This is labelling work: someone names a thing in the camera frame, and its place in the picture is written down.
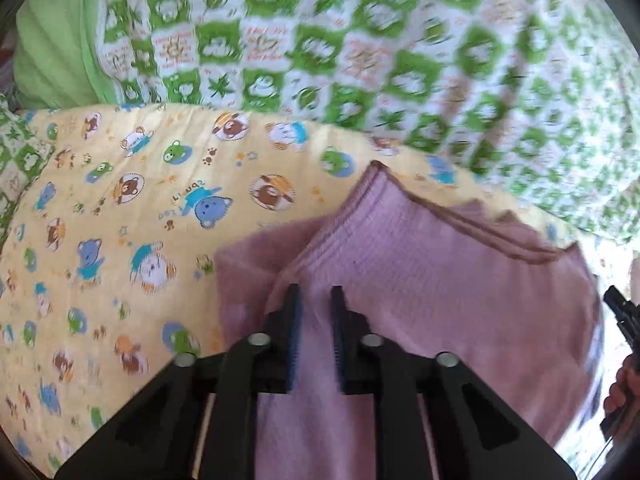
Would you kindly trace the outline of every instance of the pink towel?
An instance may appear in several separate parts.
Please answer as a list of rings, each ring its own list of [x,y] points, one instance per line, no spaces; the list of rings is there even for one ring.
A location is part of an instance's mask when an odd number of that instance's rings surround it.
[[[335,216],[262,231],[216,265],[229,345],[260,328],[289,283],[303,291],[293,391],[259,402],[258,480],[375,478],[372,399],[338,391],[332,285],[405,350],[460,355],[550,444],[598,391],[600,303],[578,245],[552,248],[477,202],[416,198],[378,162]]]

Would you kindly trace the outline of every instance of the green fabric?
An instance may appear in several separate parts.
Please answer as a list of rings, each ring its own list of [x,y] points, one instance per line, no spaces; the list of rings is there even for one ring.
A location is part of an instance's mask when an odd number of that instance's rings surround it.
[[[9,111],[0,94],[0,251],[22,193],[40,175],[52,151],[52,144],[37,139],[24,121]],[[55,188],[47,187],[41,200],[50,200],[47,197],[52,193]]]
[[[18,31],[27,107],[334,123],[579,228],[640,232],[640,62],[603,0],[27,0]]]
[[[14,57],[24,108],[113,102],[113,85],[95,57],[98,0],[27,0],[17,14]]]

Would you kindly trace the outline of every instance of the metal screw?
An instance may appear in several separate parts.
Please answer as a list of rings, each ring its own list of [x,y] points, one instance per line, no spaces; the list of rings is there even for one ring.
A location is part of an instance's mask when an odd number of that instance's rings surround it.
[[[440,366],[444,366],[445,368],[453,368],[457,366],[460,362],[460,358],[453,354],[452,352],[443,352],[438,354],[436,357],[436,361]]]
[[[254,334],[251,334],[248,337],[247,341],[249,342],[250,345],[253,345],[253,346],[265,346],[271,342],[271,338],[269,337],[268,334],[265,334],[264,332],[256,332]]]
[[[180,368],[188,368],[193,366],[198,358],[190,354],[188,352],[181,352],[176,357],[174,357],[174,365],[179,366]]]
[[[382,343],[384,341],[385,340],[382,339],[382,337],[379,336],[378,334],[367,334],[362,336],[362,339],[360,340],[360,342],[364,346],[370,346],[370,347],[382,346]]]

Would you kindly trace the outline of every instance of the green checkered fabric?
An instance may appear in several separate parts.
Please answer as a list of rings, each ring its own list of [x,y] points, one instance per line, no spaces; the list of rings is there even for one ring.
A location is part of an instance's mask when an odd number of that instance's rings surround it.
[[[603,0],[103,0],[96,40],[123,104],[398,137],[578,227],[638,232],[638,54]]]

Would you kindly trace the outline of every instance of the yellow blanket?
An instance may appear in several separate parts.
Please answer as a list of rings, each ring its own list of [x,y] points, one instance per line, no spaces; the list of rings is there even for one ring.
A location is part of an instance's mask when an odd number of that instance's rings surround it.
[[[185,105],[43,110],[31,127],[46,138],[52,123],[0,262],[0,424],[49,475],[172,354],[222,350],[219,247],[334,211],[372,158],[440,204],[479,198],[558,244],[583,236],[393,139]],[[595,265],[605,248],[628,269],[629,251],[596,242]]]

